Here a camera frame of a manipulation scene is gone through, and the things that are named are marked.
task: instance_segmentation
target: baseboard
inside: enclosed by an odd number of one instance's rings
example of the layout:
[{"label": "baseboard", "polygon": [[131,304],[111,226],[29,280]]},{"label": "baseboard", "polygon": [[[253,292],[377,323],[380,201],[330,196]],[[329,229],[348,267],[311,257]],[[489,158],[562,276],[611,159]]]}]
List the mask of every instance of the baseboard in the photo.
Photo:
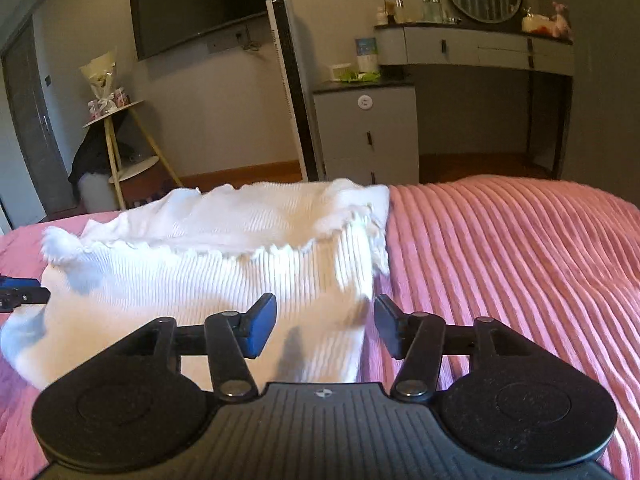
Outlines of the baseboard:
[{"label": "baseboard", "polygon": [[183,176],[180,179],[185,187],[197,187],[202,192],[207,192],[223,184],[231,184],[237,189],[244,184],[254,184],[255,182],[281,182],[284,184],[299,182],[302,180],[302,172],[297,160],[286,160],[285,162],[272,162],[271,164]]}]

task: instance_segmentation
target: round pad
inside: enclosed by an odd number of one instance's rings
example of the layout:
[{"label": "round pad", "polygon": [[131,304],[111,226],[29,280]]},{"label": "round pad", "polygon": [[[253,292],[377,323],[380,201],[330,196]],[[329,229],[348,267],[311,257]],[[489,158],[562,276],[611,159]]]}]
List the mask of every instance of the round pad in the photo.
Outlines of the round pad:
[{"label": "round pad", "polygon": [[499,358],[457,380],[440,416],[463,447],[489,462],[545,470],[596,459],[616,428],[616,405],[560,360]]},{"label": "round pad", "polygon": [[31,420],[46,455],[72,468],[132,471],[187,446],[206,420],[196,384],[149,357],[116,356],[47,388]]}]

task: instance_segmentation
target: tower fan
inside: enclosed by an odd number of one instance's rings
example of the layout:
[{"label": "tower fan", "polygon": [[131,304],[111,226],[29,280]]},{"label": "tower fan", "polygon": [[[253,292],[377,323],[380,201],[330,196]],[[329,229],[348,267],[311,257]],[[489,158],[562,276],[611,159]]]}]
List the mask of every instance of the tower fan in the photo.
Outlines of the tower fan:
[{"label": "tower fan", "polygon": [[322,154],[315,128],[313,99],[302,63],[291,0],[267,0],[273,43],[278,53],[282,83],[289,104],[291,129],[302,177],[314,182],[324,179]]}]

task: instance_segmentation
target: bed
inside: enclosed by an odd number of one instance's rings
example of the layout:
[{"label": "bed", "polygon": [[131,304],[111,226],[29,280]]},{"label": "bed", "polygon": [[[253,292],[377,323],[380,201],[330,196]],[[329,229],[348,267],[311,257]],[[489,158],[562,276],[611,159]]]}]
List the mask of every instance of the bed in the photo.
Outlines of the bed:
[{"label": "bed", "polygon": [[[390,275],[376,282],[405,311],[448,323],[492,316],[603,384],[619,411],[602,457],[616,478],[640,478],[640,211],[567,182],[473,177],[391,187]],[[89,218],[54,222],[79,234]],[[0,272],[39,278],[46,224],[0,238]],[[0,317],[0,323],[6,316]],[[399,369],[369,320],[359,377],[389,386]],[[445,358],[440,385],[467,373]],[[0,361],[0,478],[31,478],[46,463],[30,428],[37,391]]]}]

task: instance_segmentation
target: small cabinet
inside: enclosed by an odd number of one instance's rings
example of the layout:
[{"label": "small cabinet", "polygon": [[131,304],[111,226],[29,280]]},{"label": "small cabinet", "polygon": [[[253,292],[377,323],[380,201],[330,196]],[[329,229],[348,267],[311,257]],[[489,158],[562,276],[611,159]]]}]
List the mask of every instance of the small cabinet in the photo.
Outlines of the small cabinet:
[{"label": "small cabinet", "polygon": [[415,90],[408,84],[350,88],[334,84],[314,94],[327,178],[358,184],[418,184]]}]

